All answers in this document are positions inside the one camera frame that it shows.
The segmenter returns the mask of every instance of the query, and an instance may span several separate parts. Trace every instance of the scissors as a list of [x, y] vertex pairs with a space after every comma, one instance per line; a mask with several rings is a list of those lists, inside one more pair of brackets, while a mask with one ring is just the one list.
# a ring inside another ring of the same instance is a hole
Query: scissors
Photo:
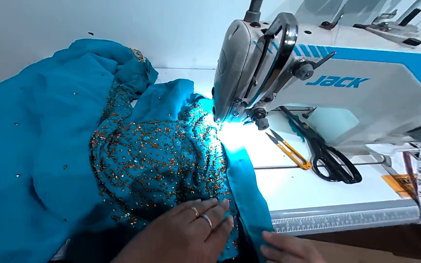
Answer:
[[[286, 107], [279, 107], [287, 117], [295, 123], [300, 132], [305, 136], [308, 145], [310, 146], [313, 159], [314, 173], [321, 179], [328, 182], [344, 182], [344, 183], [356, 183], [362, 181], [362, 176], [352, 162], [344, 155], [339, 152], [336, 148], [326, 145], [325, 140], [310, 128], [305, 122], [301, 122], [293, 113], [291, 113]], [[339, 158], [347, 169], [344, 169], [342, 164], [338, 163], [336, 156]], [[318, 162], [324, 164], [324, 168], [327, 170], [329, 176], [325, 176], [319, 171]]]
[[[273, 131], [272, 129], [269, 130], [272, 132], [275, 138], [266, 133], [267, 136], [269, 136], [271, 141], [275, 143], [286, 155], [288, 155], [290, 159], [292, 159], [292, 161], [294, 161], [303, 170], [311, 169], [312, 165], [310, 164], [310, 162], [303, 158], [303, 156], [301, 156], [300, 153], [298, 153], [290, 144], [288, 144], [282, 137], [280, 137], [280, 135], [278, 135], [277, 132]], [[289, 148], [289, 150], [287, 150], [279, 142], [282, 142], [287, 148]]]

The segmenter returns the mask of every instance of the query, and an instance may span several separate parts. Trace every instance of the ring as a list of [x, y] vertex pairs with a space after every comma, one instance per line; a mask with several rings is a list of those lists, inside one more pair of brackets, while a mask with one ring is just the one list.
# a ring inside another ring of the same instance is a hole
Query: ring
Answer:
[[207, 222], [209, 223], [210, 229], [212, 230], [212, 221], [211, 221], [211, 219], [206, 214], [202, 214], [201, 217], [207, 220]]
[[191, 210], [193, 210], [196, 213], [196, 218], [199, 218], [199, 212], [197, 211], [196, 207], [191, 207]]

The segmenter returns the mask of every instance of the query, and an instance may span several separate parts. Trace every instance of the black scissors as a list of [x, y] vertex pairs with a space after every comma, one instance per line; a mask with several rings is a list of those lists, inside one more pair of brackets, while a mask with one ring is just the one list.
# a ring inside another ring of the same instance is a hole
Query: black scissors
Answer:
[[[310, 128], [305, 122], [301, 122], [286, 107], [280, 106], [279, 108], [295, 123], [300, 132], [305, 136], [313, 155], [311, 161], [313, 171], [317, 176], [329, 182], [342, 181], [344, 183], [356, 183], [362, 181], [360, 172], [352, 162], [342, 154], [342, 152], [339, 152], [332, 146], [326, 145], [325, 140], [318, 133]], [[345, 164], [347, 170], [345, 170], [332, 155], [338, 157]], [[324, 168], [329, 173], [329, 176], [325, 176], [319, 171], [318, 161], [324, 163]]]

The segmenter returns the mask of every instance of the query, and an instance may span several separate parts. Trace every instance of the industrial sewing machine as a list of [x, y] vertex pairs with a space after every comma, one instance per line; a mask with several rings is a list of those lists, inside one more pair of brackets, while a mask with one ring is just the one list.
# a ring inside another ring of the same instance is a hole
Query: industrial sewing machine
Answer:
[[212, 95], [218, 123], [269, 127], [268, 111], [316, 107], [307, 119], [338, 148], [421, 141], [421, 31], [408, 22], [340, 26], [339, 11], [320, 26], [290, 13], [259, 21], [262, 1], [225, 34]]

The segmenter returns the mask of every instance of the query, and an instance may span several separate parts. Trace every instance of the fingernail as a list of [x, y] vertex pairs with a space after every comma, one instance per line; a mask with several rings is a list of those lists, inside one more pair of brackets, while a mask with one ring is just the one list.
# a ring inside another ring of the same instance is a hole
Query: fingernail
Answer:
[[224, 198], [224, 200], [222, 200], [222, 203], [224, 204], [224, 207], [226, 209], [230, 207], [230, 201], [228, 199]]
[[235, 226], [233, 225], [233, 217], [232, 216], [227, 216], [227, 220], [230, 221], [231, 228], [234, 228]]
[[263, 236], [263, 237], [268, 238], [268, 237], [270, 237], [270, 236], [271, 236], [271, 234], [272, 234], [272, 232], [269, 232], [269, 231], [266, 231], [266, 230], [262, 231], [262, 236]]

